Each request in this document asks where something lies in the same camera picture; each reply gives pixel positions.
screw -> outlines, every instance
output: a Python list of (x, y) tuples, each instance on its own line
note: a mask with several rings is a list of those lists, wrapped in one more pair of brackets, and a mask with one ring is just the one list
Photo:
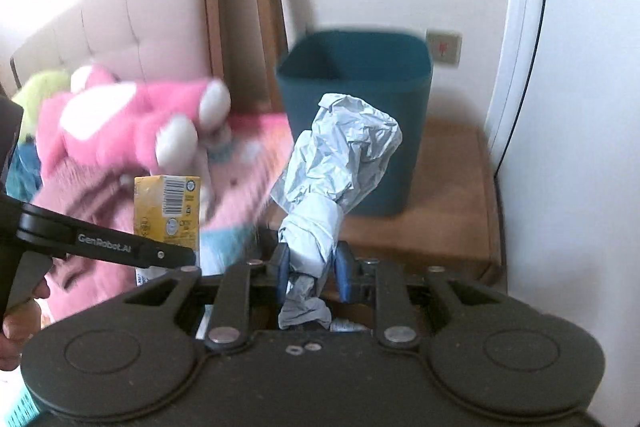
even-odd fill
[(322, 349), (322, 346), (317, 342), (308, 342), (305, 344), (305, 349), (307, 351), (320, 351)]
[(391, 326), (385, 330), (385, 338), (389, 342), (404, 344), (415, 340), (418, 335), (409, 326)]
[(220, 326), (209, 331), (209, 340), (216, 344), (231, 344), (240, 338), (240, 331), (230, 326)]
[(305, 350), (300, 346), (287, 346), (285, 352), (293, 355), (294, 357), (299, 357), (300, 355), (302, 355), (302, 353), (305, 352)]

wall switch plate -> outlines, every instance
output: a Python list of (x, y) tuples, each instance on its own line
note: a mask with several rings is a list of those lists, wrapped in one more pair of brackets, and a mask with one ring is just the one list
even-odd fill
[(460, 62), (462, 35), (455, 32), (427, 31), (427, 45), (433, 62), (453, 64)]

wooden nightstand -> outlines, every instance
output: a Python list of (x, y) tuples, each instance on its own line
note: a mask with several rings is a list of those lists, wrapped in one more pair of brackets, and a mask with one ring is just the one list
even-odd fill
[[(267, 226), (284, 211), (271, 203)], [(340, 238), (358, 257), (393, 259), (419, 273), (441, 265), (491, 284), (500, 276), (500, 228), (486, 144), (472, 126), (429, 120), (409, 204), (393, 217), (347, 216)]]

upholstered headboard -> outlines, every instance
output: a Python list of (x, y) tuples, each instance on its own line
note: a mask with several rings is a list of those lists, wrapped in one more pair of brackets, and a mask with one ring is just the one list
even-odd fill
[(14, 53), (19, 88), (37, 71), (89, 62), (127, 80), (215, 75), (233, 110), (280, 111), (274, 68), (286, 51), (281, 0), (82, 0)]

trash can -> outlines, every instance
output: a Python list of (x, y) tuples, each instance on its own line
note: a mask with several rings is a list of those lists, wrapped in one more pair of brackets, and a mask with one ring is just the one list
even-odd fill
[(398, 32), (330, 30), (303, 38), (276, 69), (294, 140), (318, 112), (325, 93), (350, 94), (396, 119), (402, 143), (380, 185), (352, 214), (402, 212), (411, 188), (433, 66), (426, 43)]

